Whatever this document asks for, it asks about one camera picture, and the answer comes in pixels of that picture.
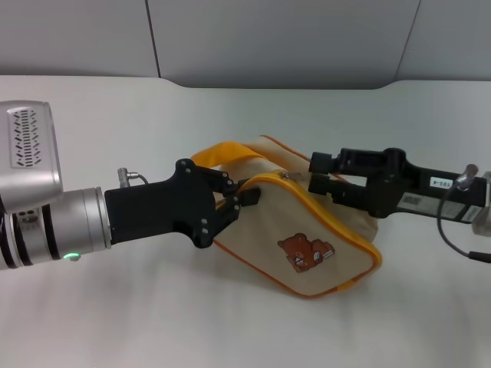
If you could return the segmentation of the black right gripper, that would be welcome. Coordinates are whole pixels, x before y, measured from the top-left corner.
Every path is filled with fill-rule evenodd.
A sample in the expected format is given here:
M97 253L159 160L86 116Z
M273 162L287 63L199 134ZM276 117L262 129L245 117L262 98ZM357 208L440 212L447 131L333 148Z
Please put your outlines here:
M435 218L445 195L443 219L470 223L486 201L486 180L475 178L463 191L450 187L459 176L415 166L401 149L369 151L341 149L337 156L314 152L311 155L308 191L331 195L335 204L368 206L370 215L384 219L396 212ZM365 173L365 188L318 173Z

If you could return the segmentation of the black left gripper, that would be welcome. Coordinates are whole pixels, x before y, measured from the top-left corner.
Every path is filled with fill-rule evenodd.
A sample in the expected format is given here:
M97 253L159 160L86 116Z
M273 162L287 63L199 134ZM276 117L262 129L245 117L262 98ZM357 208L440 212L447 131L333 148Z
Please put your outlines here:
M180 159L167 180L107 190L110 241L115 245L180 233L195 247L208 248L239 218L242 207L259 203L259 187L238 192L247 181L234 182L227 172ZM216 192L226 196L217 205Z

